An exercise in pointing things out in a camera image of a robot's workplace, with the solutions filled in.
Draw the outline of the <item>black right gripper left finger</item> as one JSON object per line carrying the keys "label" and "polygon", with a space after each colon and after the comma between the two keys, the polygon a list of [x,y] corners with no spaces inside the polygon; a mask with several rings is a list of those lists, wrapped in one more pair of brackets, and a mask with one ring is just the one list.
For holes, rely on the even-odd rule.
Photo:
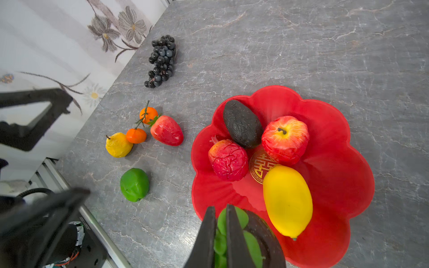
{"label": "black right gripper left finger", "polygon": [[184,268],[214,268],[214,241],[217,220],[215,207],[208,207],[191,254]]}

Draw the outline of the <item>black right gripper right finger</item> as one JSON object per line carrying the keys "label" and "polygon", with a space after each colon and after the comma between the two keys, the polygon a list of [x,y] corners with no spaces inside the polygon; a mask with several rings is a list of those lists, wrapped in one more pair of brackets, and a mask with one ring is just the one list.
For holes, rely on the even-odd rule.
{"label": "black right gripper right finger", "polygon": [[228,267],[256,268],[248,250],[236,209],[230,204],[226,207],[226,223]]}

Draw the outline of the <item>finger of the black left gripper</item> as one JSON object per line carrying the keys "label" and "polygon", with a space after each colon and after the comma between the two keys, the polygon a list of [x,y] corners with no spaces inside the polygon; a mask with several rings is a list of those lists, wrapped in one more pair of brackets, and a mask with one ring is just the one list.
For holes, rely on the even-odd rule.
{"label": "finger of the black left gripper", "polygon": [[72,101],[73,97],[60,88],[1,93],[1,108],[50,102],[50,106],[27,125],[2,121],[1,144],[31,151],[62,114],[70,114],[68,107]]}
{"label": "finger of the black left gripper", "polygon": [[44,193],[33,204],[1,213],[1,267],[65,268],[79,256],[85,230],[74,218],[90,191]]}

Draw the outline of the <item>dark brown avocado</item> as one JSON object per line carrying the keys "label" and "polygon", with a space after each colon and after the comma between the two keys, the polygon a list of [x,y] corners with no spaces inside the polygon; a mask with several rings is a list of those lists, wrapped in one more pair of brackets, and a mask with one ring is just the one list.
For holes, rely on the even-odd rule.
{"label": "dark brown avocado", "polygon": [[[236,208],[236,213],[254,265],[257,268],[285,268],[283,250],[267,223],[257,214]],[[226,268],[227,264],[226,210],[217,219],[214,238],[214,267]]]}

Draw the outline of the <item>dark red wrinkled fruit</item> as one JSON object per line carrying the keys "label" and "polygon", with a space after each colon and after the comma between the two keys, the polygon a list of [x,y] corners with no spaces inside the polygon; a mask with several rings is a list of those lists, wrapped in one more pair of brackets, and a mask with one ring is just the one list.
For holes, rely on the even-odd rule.
{"label": "dark red wrinkled fruit", "polygon": [[219,140],[212,137],[213,146],[208,158],[214,173],[222,180],[234,182],[241,180],[248,172],[248,155],[244,148],[232,140]]}

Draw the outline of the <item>green lime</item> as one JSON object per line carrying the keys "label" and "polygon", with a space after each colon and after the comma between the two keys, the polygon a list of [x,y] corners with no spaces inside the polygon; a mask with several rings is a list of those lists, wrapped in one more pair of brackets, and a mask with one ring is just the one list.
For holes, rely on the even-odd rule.
{"label": "green lime", "polygon": [[120,179],[121,192],[131,202],[138,202],[145,198],[149,188],[149,177],[142,169],[131,168]]}

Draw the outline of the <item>red apple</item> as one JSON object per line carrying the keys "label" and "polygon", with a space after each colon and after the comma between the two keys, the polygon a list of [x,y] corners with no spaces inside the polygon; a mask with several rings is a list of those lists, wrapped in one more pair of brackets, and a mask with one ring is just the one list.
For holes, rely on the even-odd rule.
{"label": "red apple", "polygon": [[282,165],[297,164],[309,143],[307,125],[293,116],[283,116],[270,122],[261,141],[266,153]]}

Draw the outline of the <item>red flower-shaped plate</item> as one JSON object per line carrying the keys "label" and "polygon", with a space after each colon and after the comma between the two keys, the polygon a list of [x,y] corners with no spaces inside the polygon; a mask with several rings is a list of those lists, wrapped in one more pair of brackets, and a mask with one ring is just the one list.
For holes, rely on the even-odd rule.
{"label": "red flower-shaped plate", "polygon": [[[328,103],[301,96],[283,86],[268,86],[251,96],[236,96],[263,126],[281,116],[304,122],[310,140],[294,169],[305,179],[313,200],[313,216],[296,240],[276,233],[287,262],[300,268],[329,268],[345,255],[350,242],[350,219],[365,211],[374,195],[374,176],[364,157],[350,145],[350,127],[343,114]],[[229,138],[223,121],[224,105],[212,122],[195,138],[191,161],[196,176],[192,203],[199,218],[206,209],[221,212],[228,204],[252,211],[269,222],[263,198],[262,178],[274,163],[261,159],[263,148],[247,151],[249,172],[228,182],[214,172],[208,158],[212,138]]]}

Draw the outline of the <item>black avocado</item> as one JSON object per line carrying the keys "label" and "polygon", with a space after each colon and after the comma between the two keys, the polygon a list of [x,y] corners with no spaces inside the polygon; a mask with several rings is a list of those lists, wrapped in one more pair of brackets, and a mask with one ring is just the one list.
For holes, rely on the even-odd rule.
{"label": "black avocado", "polygon": [[261,144],[262,124],[241,102],[228,101],[223,110],[223,120],[231,138],[241,147],[254,149]]}

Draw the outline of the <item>red strawberry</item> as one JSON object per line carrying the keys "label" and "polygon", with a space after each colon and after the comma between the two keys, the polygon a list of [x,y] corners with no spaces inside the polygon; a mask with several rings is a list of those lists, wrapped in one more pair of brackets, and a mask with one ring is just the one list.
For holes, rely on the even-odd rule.
{"label": "red strawberry", "polygon": [[184,140],[180,125],[169,116],[156,116],[149,126],[152,137],[162,144],[179,146]]}

